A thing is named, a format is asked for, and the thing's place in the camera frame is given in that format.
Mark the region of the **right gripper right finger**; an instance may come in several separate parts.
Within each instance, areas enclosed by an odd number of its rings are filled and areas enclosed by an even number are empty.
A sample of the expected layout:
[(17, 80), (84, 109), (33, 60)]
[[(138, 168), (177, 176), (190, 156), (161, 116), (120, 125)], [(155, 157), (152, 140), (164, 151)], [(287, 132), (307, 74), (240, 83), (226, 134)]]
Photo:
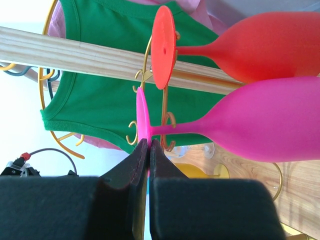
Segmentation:
[(154, 240), (283, 240), (266, 187), (251, 179), (188, 178), (150, 147), (150, 234)]

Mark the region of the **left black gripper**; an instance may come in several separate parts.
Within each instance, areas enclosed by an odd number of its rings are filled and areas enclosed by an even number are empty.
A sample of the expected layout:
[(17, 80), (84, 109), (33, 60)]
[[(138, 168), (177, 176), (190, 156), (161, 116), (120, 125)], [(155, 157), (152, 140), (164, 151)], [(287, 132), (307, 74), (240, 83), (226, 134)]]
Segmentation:
[(29, 163), (25, 163), (23, 166), (18, 166), (15, 165), (13, 161), (10, 161), (0, 175), (11, 177), (40, 177), (40, 172), (31, 167)]

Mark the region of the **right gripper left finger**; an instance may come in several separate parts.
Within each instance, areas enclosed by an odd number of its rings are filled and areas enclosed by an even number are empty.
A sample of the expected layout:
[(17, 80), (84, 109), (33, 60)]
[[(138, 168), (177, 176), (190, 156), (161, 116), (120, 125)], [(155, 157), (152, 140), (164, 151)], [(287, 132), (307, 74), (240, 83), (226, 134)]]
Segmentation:
[(0, 176), (3, 240), (144, 238), (148, 143), (100, 177)]

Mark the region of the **magenta plastic wine glass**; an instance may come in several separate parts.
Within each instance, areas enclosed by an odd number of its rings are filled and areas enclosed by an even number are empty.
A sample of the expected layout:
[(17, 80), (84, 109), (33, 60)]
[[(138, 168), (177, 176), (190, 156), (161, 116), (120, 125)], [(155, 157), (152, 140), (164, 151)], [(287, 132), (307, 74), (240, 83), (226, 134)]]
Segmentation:
[(278, 78), (242, 86), (198, 120), (151, 126), (144, 92), (136, 94), (139, 140), (157, 135), (199, 134), (227, 151), (257, 162), (320, 157), (320, 79)]

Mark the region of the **red plastic wine glass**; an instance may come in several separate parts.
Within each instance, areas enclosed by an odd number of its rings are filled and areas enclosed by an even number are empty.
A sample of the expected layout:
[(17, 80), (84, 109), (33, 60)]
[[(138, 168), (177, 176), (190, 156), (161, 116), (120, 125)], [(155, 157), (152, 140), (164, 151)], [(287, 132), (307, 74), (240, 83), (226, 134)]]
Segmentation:
[(233, 79), (249, 84), (262, 80), (317, 76), (320, 73), (320, 14), (272, 11), (245, 18), (213, 42), (178, 46), (173, 14), (158, 9), (151, 35), (152, 73), (165, 88), (177, 56), (211, 59)]

